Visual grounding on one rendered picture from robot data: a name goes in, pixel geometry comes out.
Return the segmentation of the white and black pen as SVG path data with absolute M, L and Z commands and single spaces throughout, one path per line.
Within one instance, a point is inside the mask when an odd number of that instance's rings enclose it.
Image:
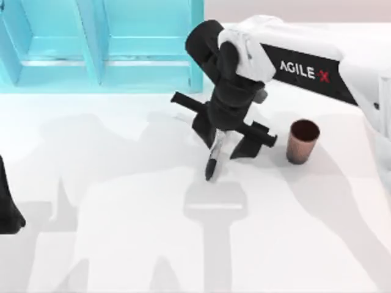
M 227 131 L 221 131 L 221 130 L 216 131 L 216 136 L 210 150 L 208 162 L 206 163 L 206 167 L 205 167 L 205 179 L 207 181 L 209 181 L 214 175 L 214 172 L 217 167 L 217 160 L 219 158 L 221 149 L 224 145 L 226 138 L 227 138 Z

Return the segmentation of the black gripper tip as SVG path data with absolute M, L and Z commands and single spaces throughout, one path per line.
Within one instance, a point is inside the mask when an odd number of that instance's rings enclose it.
M 26 226 L 26 220 L 10 193 L 5 165 L 0 155 L 0 235 L 16 234 Z

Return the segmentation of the light blue rack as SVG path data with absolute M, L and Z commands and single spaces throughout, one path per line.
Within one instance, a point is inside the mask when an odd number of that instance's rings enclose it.
M 0 93 L 200 92 L 205 0 L 0 0 Z

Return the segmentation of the brown cup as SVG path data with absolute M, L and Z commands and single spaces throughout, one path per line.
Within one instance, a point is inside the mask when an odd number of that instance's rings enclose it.
M 290 126 L 286 157 L 295 165 L 307 162 L 319 139 L 320 129 L 316 123 L 308 119 L 299 119 Z

